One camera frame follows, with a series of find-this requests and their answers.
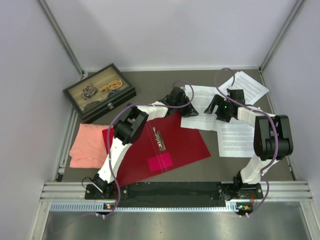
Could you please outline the red plastic folder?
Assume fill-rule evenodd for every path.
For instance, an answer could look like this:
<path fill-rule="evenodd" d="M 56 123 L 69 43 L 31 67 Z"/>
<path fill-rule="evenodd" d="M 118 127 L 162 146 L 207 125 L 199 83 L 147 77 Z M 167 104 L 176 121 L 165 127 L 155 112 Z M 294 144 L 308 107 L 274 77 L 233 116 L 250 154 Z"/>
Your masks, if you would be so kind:
<path fill-rule="evenodd" d="M 119 165 L 120 187 L 172 171 L 211 156 L 199 130 L 182 128 L 176 112 L 146 123 Z"/>

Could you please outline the metal folder clip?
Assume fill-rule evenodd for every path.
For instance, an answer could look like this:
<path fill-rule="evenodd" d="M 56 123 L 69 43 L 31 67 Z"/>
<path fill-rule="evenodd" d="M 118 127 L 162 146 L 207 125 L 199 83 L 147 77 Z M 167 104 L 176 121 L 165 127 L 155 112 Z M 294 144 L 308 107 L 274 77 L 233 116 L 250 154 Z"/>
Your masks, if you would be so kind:
<path fill-rule="evenodd" d="M 161 132 L 158 131 L 155 127 L 152 128 L 153 132 L 154 132 L 154 137 L 155 137 L 155 141 L 159 147 L 160 151 L 165 151 L 166 150 L 166 146 L 164 143 L 164 140 L 162 138 Z"/>

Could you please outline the single printed paper sheet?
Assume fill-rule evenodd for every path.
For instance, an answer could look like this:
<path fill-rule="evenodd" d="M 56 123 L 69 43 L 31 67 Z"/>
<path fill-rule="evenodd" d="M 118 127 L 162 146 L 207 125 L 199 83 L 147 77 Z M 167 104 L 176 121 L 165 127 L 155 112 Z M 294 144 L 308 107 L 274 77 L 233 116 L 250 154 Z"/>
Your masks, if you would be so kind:
<path fill-rule="evenodd" d="M 254 155 L 254 128 L 249 124 L 231 119 L 217 125 L 220 157 L 251 158 Z"/>

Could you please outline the stack of printed papers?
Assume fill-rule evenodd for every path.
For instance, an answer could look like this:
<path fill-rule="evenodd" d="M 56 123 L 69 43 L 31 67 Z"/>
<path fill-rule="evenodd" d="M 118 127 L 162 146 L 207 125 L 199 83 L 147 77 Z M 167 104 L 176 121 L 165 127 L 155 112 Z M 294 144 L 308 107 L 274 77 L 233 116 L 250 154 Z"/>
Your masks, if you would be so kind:
<path fill-rule="evenodd" d="M 233 77 L 223 83 L 219 90 L 227 95 L 227 88 L 232 87 L 236 90 L 243 90 L 245 103 L 249 105 L 254 105 L 258 100 L 260 100 L 264 95 L 269 92 L 265 86 L 260 84 L 258 81 L 253 79 L 248 74 L 243 71 L 238 71 L 235 73 L 235 81 L 233 85 Z"/>

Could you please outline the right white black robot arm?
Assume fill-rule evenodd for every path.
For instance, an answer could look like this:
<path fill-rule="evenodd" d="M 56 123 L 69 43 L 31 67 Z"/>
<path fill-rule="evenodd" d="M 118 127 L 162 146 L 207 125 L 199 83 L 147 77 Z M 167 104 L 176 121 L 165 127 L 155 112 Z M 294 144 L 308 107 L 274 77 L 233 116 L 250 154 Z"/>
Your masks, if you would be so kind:
<path fill-rule="evenodd" d="M 229 123 L 232 118 L 254 128 L 254 155 L 249 163 L 233 178 L 233 192 L 245 198 L 258 188 L 265 173 L 279 160 L 293 153 L 294 144 L 289 117 L 266 113 L 246 105 L 242 89 L 227 90 L 227 95 L 215 94 L 205 114 L 212 114 L 217 107 L 216 119 Z"/>

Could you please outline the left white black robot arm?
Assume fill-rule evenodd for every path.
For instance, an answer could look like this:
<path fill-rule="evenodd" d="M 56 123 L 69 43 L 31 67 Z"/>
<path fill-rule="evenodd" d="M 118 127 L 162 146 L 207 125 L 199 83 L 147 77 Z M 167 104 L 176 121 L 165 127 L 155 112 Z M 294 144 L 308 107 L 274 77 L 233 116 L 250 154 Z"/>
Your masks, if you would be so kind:
<path fill-rule="evenodd" d="M 193 87 L 191 97 L 183 88 L 173 86 L 169 95 L 153 103 L 131 103 L 112 121 L 107 129 L 107 156 L 100 170 L 92 180 L 96 192 L 102 198 L 109 198 L 118 185 L 117 172 L 129 148 L 140 138 L 148 121 L 168 117 L 179 112 L 183 117 L 194 117 L 199 113 L 192 105 L 195 97 Z"/>

